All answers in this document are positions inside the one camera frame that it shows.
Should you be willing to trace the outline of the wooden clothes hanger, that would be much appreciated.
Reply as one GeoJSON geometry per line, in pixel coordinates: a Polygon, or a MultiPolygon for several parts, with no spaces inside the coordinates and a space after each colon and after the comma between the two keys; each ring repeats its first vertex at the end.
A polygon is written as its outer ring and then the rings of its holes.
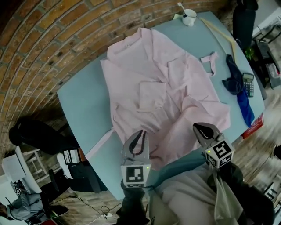
{"type": "Polygon", "coordinates": [[[222,36],[229,43],[229,45],[231,47],[231,51],[232,51],[233,60],[236,63],[237,62],[237,56],[236,56],[237,43],[234,40],[234,38],[226,35],[222,31],[220,31],[216,26],[214,26],[211,22],[207,21],[206,19],[204,19],[204,18],[199,18],[199,19],[204,23],[204,25],[212,33],[213,37],[217,40],[218,44],[223,49],[225,54],[228,54],[228,53],[225,50],[224,45],[222,44],[222,42],[220,41],[220,39],[218,38],[216,33],[218,33],[220,36],[222,36]]]}

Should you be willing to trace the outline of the white shelf unit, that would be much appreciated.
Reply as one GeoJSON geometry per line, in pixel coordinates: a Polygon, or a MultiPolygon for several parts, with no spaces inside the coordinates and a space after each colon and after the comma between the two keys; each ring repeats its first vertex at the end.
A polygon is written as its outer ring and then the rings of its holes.
{"type": "Polygon", "coordinates": [[[48,176],[47,170],[39,157],[39,149],[22,152],[16,147],[11,156],[2,160],[2,169],[8,181],[22,182],[25,190],[29,193],[40,193],[38,182],[48,176]]]}

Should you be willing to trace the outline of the person's right forearm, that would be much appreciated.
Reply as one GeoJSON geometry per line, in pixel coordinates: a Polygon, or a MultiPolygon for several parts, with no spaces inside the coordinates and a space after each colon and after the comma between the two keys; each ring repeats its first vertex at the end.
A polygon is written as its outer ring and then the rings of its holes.
{"type": "Polygon", "coordinates": [[[243,208],[242,225],[273,225],[275,211],[272,201],[257,188],[244,182],[243,173],[238,166],[227,163],[219,169],[219,175],[243,208]]]}

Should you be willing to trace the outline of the person's left forearm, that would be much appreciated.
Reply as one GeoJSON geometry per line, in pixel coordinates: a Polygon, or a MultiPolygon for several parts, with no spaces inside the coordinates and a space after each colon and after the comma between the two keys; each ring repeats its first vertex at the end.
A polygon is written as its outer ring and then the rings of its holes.
{"type": "Polygon", "coordinates": [[[124,192],[122,206],[116,214],[119,216],[116,225],[147,225],[150,220],[146,218],[146,212],[142,203],[144,191],[142,188],[127,188],[121,181],[124,192]]]}

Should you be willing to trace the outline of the dark navy cloth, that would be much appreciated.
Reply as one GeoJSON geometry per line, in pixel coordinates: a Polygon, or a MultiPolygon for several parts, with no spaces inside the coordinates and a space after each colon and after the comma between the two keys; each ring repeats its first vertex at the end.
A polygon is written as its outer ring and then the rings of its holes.
{"type": "Polygon", "coordinates": [[[234,62],[233,57],[228,54],[226,56],[226,63],[229,68],[231,76],[226,80],[222,80],[224,87],[232,94],[237,95],[243,91],[244,83],[242,73],[234,62]]]}

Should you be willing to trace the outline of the black calculator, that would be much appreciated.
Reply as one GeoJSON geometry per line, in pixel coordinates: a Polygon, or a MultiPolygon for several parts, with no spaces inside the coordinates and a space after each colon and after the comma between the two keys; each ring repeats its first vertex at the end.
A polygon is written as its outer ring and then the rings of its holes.
{"type": "Polygon", "coordinates": [[[250,73],[243,73],[244,87],[247,91],[247,96],[252,98],[254,96],[254,75],[250,73]]]}

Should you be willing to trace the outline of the black metal frame rack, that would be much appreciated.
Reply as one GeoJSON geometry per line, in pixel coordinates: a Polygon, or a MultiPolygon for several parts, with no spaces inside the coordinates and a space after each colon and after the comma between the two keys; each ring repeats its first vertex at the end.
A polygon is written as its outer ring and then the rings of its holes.
{"type": "Polygon", "coordinates": [[[259,32],[252,38],[257,51],[258,63],[265,83],[269,83],[270,87],[275,89],[281,86],[281,68],[270,50],[269,44],[281,36],[281,25],[273,25],[266,34],[258,38],[260,35],[262,35],[262,32],[259,32]]]}

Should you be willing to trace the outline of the person's beige smock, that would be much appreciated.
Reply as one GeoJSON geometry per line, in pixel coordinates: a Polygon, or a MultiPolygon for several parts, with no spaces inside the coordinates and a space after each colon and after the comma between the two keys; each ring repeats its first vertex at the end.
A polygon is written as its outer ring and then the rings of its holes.
{"type": "Polygon", "coordinates": [[[151,191],[149,215],[151,225],[247,225],[234,192],[207,164],[151,191]]]}

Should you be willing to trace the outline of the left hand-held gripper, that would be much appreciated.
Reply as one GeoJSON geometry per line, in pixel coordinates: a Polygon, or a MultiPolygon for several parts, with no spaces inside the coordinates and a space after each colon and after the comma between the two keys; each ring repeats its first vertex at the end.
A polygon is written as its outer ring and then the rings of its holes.
{"type": "Polygon", "coordinates": [[[145,130],[134,133],[124,143],[121,165],[122,180],[127,188],[145,188],[151,169],[149,161],[149,138],[145,130]]]}

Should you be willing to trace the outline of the white toothbrush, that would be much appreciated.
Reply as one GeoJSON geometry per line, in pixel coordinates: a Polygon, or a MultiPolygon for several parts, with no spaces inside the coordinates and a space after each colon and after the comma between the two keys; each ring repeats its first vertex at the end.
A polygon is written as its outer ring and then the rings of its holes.
{"type": "Polygon", "coordinates": [[[185,8],[183,7],[182,3],[178,2],[177,5],[182,8],[182,10],[183,10],[183,17],[185,18],[187,15],[185,13],[185,8]]]}

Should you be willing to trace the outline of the black office chair with boxes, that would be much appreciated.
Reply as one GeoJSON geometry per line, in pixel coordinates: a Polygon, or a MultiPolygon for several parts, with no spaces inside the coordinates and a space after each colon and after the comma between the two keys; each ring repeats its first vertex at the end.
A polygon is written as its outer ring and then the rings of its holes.
{"type": "MultiPolygon", "coordinates": [[[[73,136],[66,137],[42,121],[26,118],[18,120],[9,130],[9,140],[16,146],[24,143],[55,156],[66,150],[80,148],[73,136]]],[[[69,166],[69,169],[73,179],[67,178],[61,168],[56,173],[49,170],[51,183],[57,191],[71,188],[77,192],[100,193],[108,190],[88,160],[69,166]]]]}

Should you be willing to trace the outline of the red box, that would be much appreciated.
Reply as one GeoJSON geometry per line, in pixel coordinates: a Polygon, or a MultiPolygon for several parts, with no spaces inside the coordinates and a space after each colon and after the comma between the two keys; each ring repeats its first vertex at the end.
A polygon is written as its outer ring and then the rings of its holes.
{"type": "Polygon", "coordinates": [[[246,139],[264,125],[264,113],[262,113],[241,136],[246,139]]]}

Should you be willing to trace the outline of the white enamel mug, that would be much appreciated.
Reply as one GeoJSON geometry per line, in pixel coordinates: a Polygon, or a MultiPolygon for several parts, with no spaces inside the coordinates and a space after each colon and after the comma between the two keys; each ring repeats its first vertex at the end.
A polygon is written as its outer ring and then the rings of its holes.
{"type": "Polygon", "coordinates": [[[196,18],[197,18],[197,13],[194,10],[185,9],[184,14],[183,14],[183,18],[182,18],[182,22],[186,26],[193,26],[196,18]]]}

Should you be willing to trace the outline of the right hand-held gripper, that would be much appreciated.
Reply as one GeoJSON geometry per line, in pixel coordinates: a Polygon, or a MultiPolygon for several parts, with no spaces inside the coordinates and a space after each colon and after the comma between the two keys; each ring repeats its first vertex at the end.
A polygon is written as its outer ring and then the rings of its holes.
{"type": "Polygon", "coordinates": [[[214,124],[195,123],[193,132],[200,145],[206,147],[206,159],[215,168],[220,168],[232,160],[234,148],[214,124]]]}

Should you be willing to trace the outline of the pink robe garment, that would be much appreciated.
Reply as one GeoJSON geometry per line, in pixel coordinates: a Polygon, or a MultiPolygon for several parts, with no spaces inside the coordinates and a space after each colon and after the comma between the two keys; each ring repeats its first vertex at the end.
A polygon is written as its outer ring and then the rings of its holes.
{"type": "Polygon", "coordinates": [[[230,127],[230,107],[211,82],[217,58],[198,59],[159,31],[139,28],[101,60],[113,129],[122,142],[145,130],[154,170],[199,147],[194,123],[230,127]]]}

